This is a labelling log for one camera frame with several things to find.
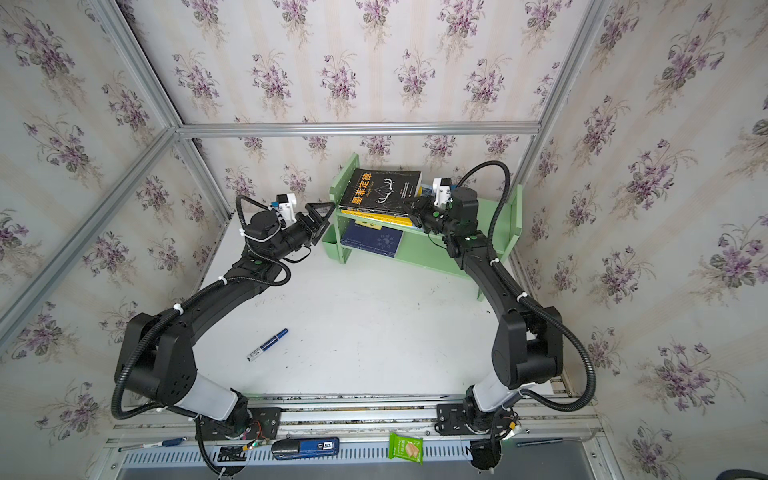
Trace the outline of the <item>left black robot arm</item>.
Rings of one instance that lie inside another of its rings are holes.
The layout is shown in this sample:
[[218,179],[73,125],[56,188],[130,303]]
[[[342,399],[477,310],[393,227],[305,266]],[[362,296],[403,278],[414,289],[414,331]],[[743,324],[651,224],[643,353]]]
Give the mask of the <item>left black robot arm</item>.
[[284,214],[244,195],[235,204],[243,247],[230,269],[183,302],[127,323],[110,403],[114,419],[162,408],[235,428],[247,423],[245,396],[200,374],[194,347],[241,304],[286,285],[292,277],[290,254],[319,243],[336,206],[309,203],[301,212]]

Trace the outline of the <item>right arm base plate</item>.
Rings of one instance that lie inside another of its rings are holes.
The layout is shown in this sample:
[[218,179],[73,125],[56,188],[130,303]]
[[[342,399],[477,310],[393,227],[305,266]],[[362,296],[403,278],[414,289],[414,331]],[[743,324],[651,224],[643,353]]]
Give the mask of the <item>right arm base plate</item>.
[[520,423],[512,411],[482,412],[460,402],[451,402],[436,406],[434,430],[440,436],[487,435],[493,432],[504,437],[518,433]]

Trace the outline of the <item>navy book yellow label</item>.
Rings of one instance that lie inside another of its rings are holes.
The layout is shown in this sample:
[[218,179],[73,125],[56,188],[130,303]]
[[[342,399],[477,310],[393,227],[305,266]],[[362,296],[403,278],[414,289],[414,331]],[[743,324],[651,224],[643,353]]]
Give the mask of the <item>navy book yellow label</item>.
[[348,248],[394,258],[403,232],[389,227],[351,221],[342,235],[341,244]]

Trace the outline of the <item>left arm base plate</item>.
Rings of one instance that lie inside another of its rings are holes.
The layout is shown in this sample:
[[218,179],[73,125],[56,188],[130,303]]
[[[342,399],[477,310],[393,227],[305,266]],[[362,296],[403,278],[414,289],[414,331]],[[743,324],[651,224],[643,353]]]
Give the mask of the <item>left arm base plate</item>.
[[283,410],[278,407],[248,408],[237,427],[203,417],[196,438],[213,441],[272,441],[277,438]]

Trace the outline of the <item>black book with antlers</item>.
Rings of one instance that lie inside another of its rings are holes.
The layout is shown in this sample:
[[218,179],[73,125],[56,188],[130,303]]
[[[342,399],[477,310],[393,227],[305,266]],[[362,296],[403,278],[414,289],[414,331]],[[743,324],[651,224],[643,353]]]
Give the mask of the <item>black book with antlers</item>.
[[405,203],[421,189],[420,171],[357,168],[339,201],[342,209],[404,217]]

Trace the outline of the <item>yellow cartoon book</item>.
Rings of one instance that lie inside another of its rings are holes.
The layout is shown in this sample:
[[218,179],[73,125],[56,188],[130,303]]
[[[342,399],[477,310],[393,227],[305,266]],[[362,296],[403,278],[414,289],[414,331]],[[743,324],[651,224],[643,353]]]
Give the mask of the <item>yellow cartoon book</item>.
[[400,225],[408,228],[414,227],[413,222],[408,217],[370,213],[370,212],[363,212],[363,211],[354,211],[349,209],[342,209],[341,212],[345,215],[351,215],[357,218],[363,218],[367,220],[376,220],[376,221],[381,221],[387,224]]

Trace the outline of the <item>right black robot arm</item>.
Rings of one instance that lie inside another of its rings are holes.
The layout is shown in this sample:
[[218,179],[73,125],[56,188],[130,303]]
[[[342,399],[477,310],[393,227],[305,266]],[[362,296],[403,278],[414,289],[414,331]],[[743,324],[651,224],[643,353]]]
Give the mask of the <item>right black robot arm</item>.
[[[431,194],[405,201],[413,224],[425,234],[440,235],[448,256],[478,286],[497,318],[491,350],[492,372],[468,388],[463,400],[466,427],[497,439],[512,430],[513,406],[533,399],[556,412],[576,412],[587,407],[597,390],[597,374],[587,348],[564,325],[559,312],[543,307],[511,275],[493,244],[498,221],[512,192],[511,172],[501,161],[491,160],[470,169],[475,174],[498,167],[503,174],[500,201],[487,229],[479,222],[479,199],[463,176],[456,185],[439,183]],[[580,396],[558,403],[533,390],[561,374],[564,346],[569,342],[581,358],[586,385]]]

